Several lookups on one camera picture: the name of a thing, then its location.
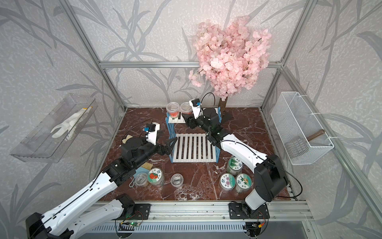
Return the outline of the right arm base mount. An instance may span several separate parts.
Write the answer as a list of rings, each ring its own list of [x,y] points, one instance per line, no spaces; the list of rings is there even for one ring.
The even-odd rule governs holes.
[[[256,210],[251,209],[244,201],[231,201],[228,204],[230,219],[269,219],[267,204],[262,204]]]

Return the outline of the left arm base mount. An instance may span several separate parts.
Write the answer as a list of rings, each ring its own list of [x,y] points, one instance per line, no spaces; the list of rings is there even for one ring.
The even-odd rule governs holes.
[[[122,204],[121,209],[123,210],[116,218],[117,220],[148,220],[151,204],[136,203],[126,194],[121,194],[115,199]]]

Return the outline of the clear seed container red label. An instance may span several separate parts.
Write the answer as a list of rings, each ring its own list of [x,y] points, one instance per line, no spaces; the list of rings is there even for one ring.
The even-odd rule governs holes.
[[[176,119],[179,117],[180,105],[176,102],[170,102],[167,104],[166,110],[172,119]]]

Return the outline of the small clear container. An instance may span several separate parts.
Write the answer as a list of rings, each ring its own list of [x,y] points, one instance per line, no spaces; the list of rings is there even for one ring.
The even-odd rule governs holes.
[[[135,177],[135,186],[146,187],[148,184],[148,174],[146,172],[141,172]]]

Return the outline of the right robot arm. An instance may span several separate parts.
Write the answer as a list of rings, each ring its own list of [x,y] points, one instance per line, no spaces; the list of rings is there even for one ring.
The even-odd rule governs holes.
[[[265,203],[272,202],[288,185],[280,158],[275,154],[267,155],[253,149],[224,129],[215,109],[207,108],[201,115],[186,114],[182,117],[187,127],[203,129],[209,142],[236,157],[254,173],[255,186],[245,198],[243,208],[257,210]]]

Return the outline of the strawberry lid seed container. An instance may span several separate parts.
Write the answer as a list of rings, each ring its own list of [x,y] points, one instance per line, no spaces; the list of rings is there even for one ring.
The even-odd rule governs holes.
[[[147,180],[153,186],[162,187],[165,183],[163,170],[160,168],[151,169],[148,173]]]

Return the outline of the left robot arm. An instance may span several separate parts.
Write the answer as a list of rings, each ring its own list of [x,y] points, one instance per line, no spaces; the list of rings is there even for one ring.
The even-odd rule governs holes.
[[[143,137],[132,137],[122,145],[122,156],[114,160],[87,186],[57,207],[43,213],[33,213],[25,220],[29,239],[74,239],[91,229],[134,214],[134,201],[126,194],[107,205],[86,212],[95,202],[132,177],[136,170],[153,155],[171,155],[177,138],[164,145],[148,142]]]

